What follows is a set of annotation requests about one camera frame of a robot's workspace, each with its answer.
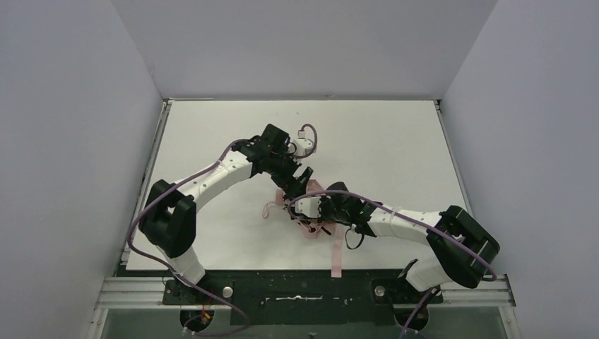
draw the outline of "white tabletop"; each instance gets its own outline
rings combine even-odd
[[[304,123],[319,134],[318,152],[304,160],[323,187],[343,181],[349,190],[411,210],[463,206],[456,172],[431,101],[175,101],[160,142],[150,184],[173,182],[213,163],[233,140],[259,135],[274,124],[294,136]],[[274,199],[267,174],[234,185],[198,214],[194,249],[206,269],[330,269],[333,238],[305,238],[286,211],[261,211]],[[350,232],[356,244],[359,236]],[[134,244],[160,252],[141,233]],[[402,268],[431,256],[421,244],[367,237],[343,248],[343,268]],[[132,253],[128,270],[162,270]]]

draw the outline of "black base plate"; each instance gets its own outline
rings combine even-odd
[[[199,285],[222,296],[233,288],[228,300],[244,310],[254,325],[342,324],[371,322],[378,326],[396,323],[391,303],[417,304],[418,292],[397,276],[401,270],[344,270],[342,278],[331,278],[329,270],[211,270]],[[374,295],[374,287],[386,289],[385,297]],[[171,280],[167,282],[165,305],[205,304],[201,293]],[[443,302],[439,295],[429,303]],[[233,312],[231,325],[244,319]]]

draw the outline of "cable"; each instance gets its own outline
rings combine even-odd
[[[233,311],[236,311],[239,315],[243,316],[244,319],[247,321],[247,323],[241,327],[238,328],[233,328],[232,330],[228,330],[228,331],[224,331],[224,332],[219,332],[219,333],[195,333],[195,332],[191,332],[192,335],[197,335],[200,337],[223,337],[225,335],[229,335],[229,334],[233,334],[233,333],[237,333],[240,331],[245,330],[246,328],[249,327],[250,322],[249,322],[249,317],[247,316],[247,314],[245,314],[245,312],[243,312],[239,307],[231,304],[230,302],[228,302],[227,300],[208,292],[207,290],[203,289],[202,287],[199,287],[196,284],[193,284],[191,281],[189,281],[187,278],[185,278],[184,276],[181,276],[178,274],[178,272],[166,261],[162,260],[161,258],[158,258],[157,256],[153,256],[152,254],[148,254],[144,251],[141,251],[140,249],[138,249],[137,247],[135,247],[133,245],[133,233],[136,229],[136,226],[139,224],[140,220],[143,219],[143,217],[146,216],[146,214],[148,214],[148,211],[151,210],[152,208],[154,208],[162,199],[164,199],[166,196],[168,196],[169,194],[171,194],[172,192],[176,191],[179,187],[187,184],[188,182],[190,182],[191,180],[194,180],[195,178],[198,178],[206,173],[208,173],[211,170],[214,170],[218,164],[223,161],[223,159],[225,158],[225,156],[227,155],[227,153],[229,152],[229,150],[231,149],[231,147],[239,142],[239,141],[245,141],[244,139],[238,139],[236,141],[233,141],[231,144],[229,144],[229,146],[227,146],[227,148],[223,151],[223,153],[220,155],[220,157],[218,158],[218,161],[214,162],[211,166],[201,170],[200,172],[197,172],[196,174],[191,175],[190,177],[183,179],[182,181],[180,181],[179,183],[175,184],[173,187],[169,188],[168,190],[166,190],[163,194],[160,194],[160,196],[158,196],[154,201],[152,201],[151,203],[149,203],[142,211],[141,213],[139,213],[139,215],[133,220],[133,222],[131,223],[131,225],[129,226],[129,229],[127,230],[127,244],[129,245],[129,248],[139,254],[140,256],[144,256],[146,258],[152,259],[154,261],[157,261],[159,263],[161,263],[162,265],[166,266],[171,273],[173,274],[173,276],[177,279],[179,279],[179,281],[181,281],[182,283],[184,283],[185,285],[191,286],[192,288],[198,290],[199,292],[201,292],[202,294],[213,298],[214,300],[225,304],[229,307],[231,307],[231,309]],[[201,317],[201,314],[199,316],[195,316],[193,318],[190,318],[188,321],[185,322],[185,324],[183,325],[184,327],[184,331],[187,329],[187,326],[192,322],[195,321],[196,319],[198,319],[199,317]]]
[[[312,155],[312,153],[316,152],[316,147],[318,146],[318,133],[316,132],[316,129],[314,128],[314,126],[312,126],[312,124],[304,124],[300,131],[303,131],[306,127],[311,129],[312,133],[314,134],[314,147],[306,155],[291,155],[295,159],[305,159]]]
[[[297,151],[297,146],[294,143],[290,143],[289,146],[293,145],[293,152],[290,152],[289,150],[287,150],[288,154],[293,154]]]
[[[345,194],[347,196],[353,196],[355,198],[362,199],[363,201],[365,201],[365,202],[367,202],[367,203],[369,203],[371,205],[374,205],[375,207],[380,208],[380,209],[384,210],[387,213],[394,214],[394,215],[396,215],[396,216],[398,216],[398,217],[400,217],[400,218],[402,218],[404,220],[407,220],[407,221],[409,221],[409,222],[411,222],[413,224],[420,225],[420,226],[426,228],[427,230],[429,230],[431,232],[437,233],[439,236],[445,238],[446,240],[449,240],[449,242],[451,242],[453,245],[456,245],[459,249],[461,249],[462,251],[464,251],[467,254],[469,254],[470,256],[472,256],[476,261],[478,261],[479,263],[481,263],[487,269],[487,271],[491,274],[492,277],[490,279],[485,279],[483,277],[484,281],[495,281],[495,280],[497,280],[497,273],[495,273],[495,271],[493,270],[493,267],[491,267],[491,265],[488,262],[486,262],[485,259],[483,259],[481,256],[479,256],[478,254],[476,254],[473,250],[471,250],[468,247],[464,246],[459,241],[455,240],[452,236],[449,236],[449,235],[445,234],[445,232],[442,232],[441,230],[438,230],[437,228],[434,228],[433,226],[428,225],[425,222],[422,222],[420,220],[416,220],[416,219],[410,218],[407,215],[404,215],[404,214],[401,214],[401,213],[399,213],[397,211],[391,210],[390,208],[387,208],[387,207],[381,205],[380,203],[376,203],[376,202],[374,202],[374,201],[372,201],[372,200],[370,200],[370,199],[368,199],[368,198],[366,198],[364,196],[361,196],[359,194],[348,192],[348,191],[341,191],[341,190],[337,190],[337,189],[326,189],[326,190],[323,190],[323,191],[314,191],[314,192],[310,192],[310,193],[304,194],[303,196],[298,196],[297,198],[291,200],[291,202],[289,202],[289,206],[294,205],[296,202],[298,202],[300,199],[303,199],[303,198],[309,198],[311,196],[321,196],[321,195],[330,196],[331,194]],[[289,214],[292,216],[292,218],[294,218],[294,215],[291,212],[289,212]]]
[[[210,314],[206,313],[206,305],[210,306],[210,303],[212,302],[212,298],[208,299],[208,301],[205,304],[202,304],[202,312],[201,315],[205,316],[206,318],[210,318]]]
[[[166,270],[163,274],[162,274],[162,284],[166,287],[167,283],[165,283],[165,278],[167,277],[167,272],[168,270]]]
[[[432,295],[431,295],[431,297],[430,297],[428,300],[430,301],[430,300],[431,300],[431,299],[432,299],[434,296],[436,296],[437,294],[439,294],[439,292],[441,292],[441,290],[437,290],[437,292],[435,292],[434,294],[432,294]],[[386,299],[386,300],[387,300],[387,302],[389,303],[389,307],[390,307],[390,309],[391,309],[391,313],[392,313],[392,314],[395,314],[395,308],[393,307],[393,300],[392,300],[392,299],[391,299],[391,297],[389,296],[389,293],[385,294],[385,299]],[[398,324],[400,327],[402,327],[402,328],[404,327],[404,325],[402,325],[402,324],[400,324],[400,323],[397,323],[397,324]],[[406,331],[413,332],[415,335],[418,335],[418,336],[420,336],[420,337],[421,337],[421,338],[423,338],[423,339],[427,339],[427,336],[425,336],[425,335],[424,335],[424,333],[422,333],[422,331],[421,331],[421,330],[416,330],[416,329],[414,329],[414,328],[408,328],[408,327],[405,327],[405,330],[406,330]]]
[[[360,247],[360,245],[362,245],[363,241],[364,241],[364,234],[362,233],[362,237],[360,238],[360,242],[357,243],[356,247],[350,247],[350,244],[348,243],[348,233],[352,230],[352,228],[348,228],[347,231],[345,231],[345,247],[347,247],[349,250],[354,250],[358,247]]]
[[[268,216],[270,215],[268,209],[276,205],[277,203],[275,201],[267,202],[266,205],[264,205],[264,207],[262,208],[262,219],[268,219]]]
[[[412,319],[416,316],[416,314],[418,313],[420,308],[422,308],[422,305],[425,303],[425,301],[431,295],[431,291],[432,291],[432,288],[429,288],[428,291],[425,293],[424,297],[422,297],[422,299],[418,302],[416,307],[414,307],[414,310],[408,317],[408,320],[406,320],[405,323],[403,324],[403,326],[401,326],[401,332],[399,333],[399,339],[402,339],[403,336],[405,335],[405,332],[411,329],[411,328],[408,328],[408,325],[410,324],[410,322],[412,322]]]

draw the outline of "white wall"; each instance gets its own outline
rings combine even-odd
[[[160,96],[108,0],[0,4],[0,333],[81,338]]]
[[[499,0],[442,101],[525,338],[599,338],[598,15]]]
[[[439,99],[497,0],[112,0],[163,97]]]

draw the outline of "bolt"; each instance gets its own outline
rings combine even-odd
[[[231,298],[232,295],[233,295],[233,289],[229,286],[225,286],[225,288],[223,288],[223,297]]]
[[[385,287],[382,287],[381,285],[376,286],[374,288],[374,295],[377,297],[383,297],[385,295]]]

